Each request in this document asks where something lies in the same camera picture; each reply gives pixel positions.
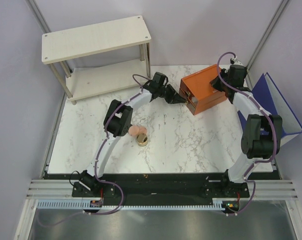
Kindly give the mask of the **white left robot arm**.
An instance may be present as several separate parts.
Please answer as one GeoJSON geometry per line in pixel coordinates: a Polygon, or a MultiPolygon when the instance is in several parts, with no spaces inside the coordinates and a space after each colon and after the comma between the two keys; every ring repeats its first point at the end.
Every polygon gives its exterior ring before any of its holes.
{"type": "Polygon", "coordinates": [[[106,134],[99,149],[89,166],[79,175],[79,183],[83,191],[90,197],[100,193],[100,184],[104,181],[100,178],[104,174],[105,166],[120,138],[125,136],[130,127],[133,111],[149,104],[156,98],[163,98],[168,104],[184,104],[187,100],[168,84],[168,77],[156,72],[152,79],[133,74],[133,80],[139,85],[139,92],[126,101],[114,99],[103,121],[103,129],[106,134]]]}

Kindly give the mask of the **gold round jar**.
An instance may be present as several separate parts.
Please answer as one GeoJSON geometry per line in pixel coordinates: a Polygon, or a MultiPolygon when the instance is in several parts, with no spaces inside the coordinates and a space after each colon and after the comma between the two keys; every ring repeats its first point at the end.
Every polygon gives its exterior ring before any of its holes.
{"type": "Polygon", "coordinates": [[[148,144],[148,136],[145,133],[140,133],[136,136],[137,144],[140,147],[144,147],[148,144]]]}

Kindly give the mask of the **orange drawer box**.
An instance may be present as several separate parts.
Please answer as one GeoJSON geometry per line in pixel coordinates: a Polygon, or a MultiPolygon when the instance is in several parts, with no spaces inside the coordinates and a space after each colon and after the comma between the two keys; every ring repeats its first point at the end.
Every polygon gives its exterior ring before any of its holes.
{"type": "Polygon", "coordinates": [[[227,99],[224,92],[217,91],[210,85],[210,81],[218,76],[219,70],[220,68],[215,64],[181,79],[180,87],[188,88],[198,101],[193,115],[212,108],[227,99]]]}

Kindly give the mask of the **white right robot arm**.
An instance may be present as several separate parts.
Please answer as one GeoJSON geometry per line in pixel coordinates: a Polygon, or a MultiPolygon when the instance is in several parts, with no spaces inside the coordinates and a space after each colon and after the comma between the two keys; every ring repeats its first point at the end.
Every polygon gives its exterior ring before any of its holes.
{"type": "Polygon", "coordinates": [[[228,69],[219,69],[218,76],[210,82],[217,91],[225,93],[246,120],[241,138],[241,150],[235,164],[226,171],[227,180],[220,183],[220,192],[231,197],[238,190],[237,184],[247,182],[251,172],[259,164],[271,162],[280,150],[282,117],[265,110],[254,98],[249,88],[244,87],[247,68],[232,64],[228,69]]]}

